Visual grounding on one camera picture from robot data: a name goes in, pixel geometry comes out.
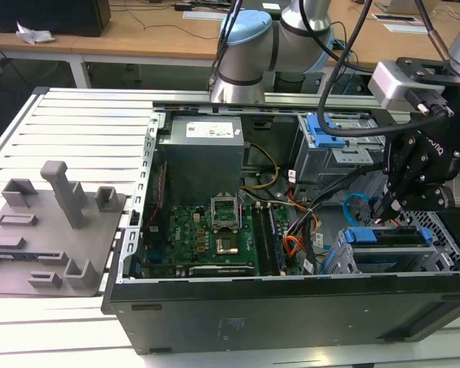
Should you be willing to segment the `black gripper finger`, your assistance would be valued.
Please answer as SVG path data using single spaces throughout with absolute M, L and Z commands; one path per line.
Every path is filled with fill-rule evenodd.
M 404 180 L 409 171 L 406 166 L 415 144 L 416 138 L 412 133 L 401 133 L 386 139 L 383 173 L 387 180 L 383 195 L 374 205 L 376 224 L 394 219 L 401 209 L 401 198 L 406 191 Z
M 460 212 L 460 179 L 444 183 L 414 182 L 389 197 L 388 210 L 395 212 Z

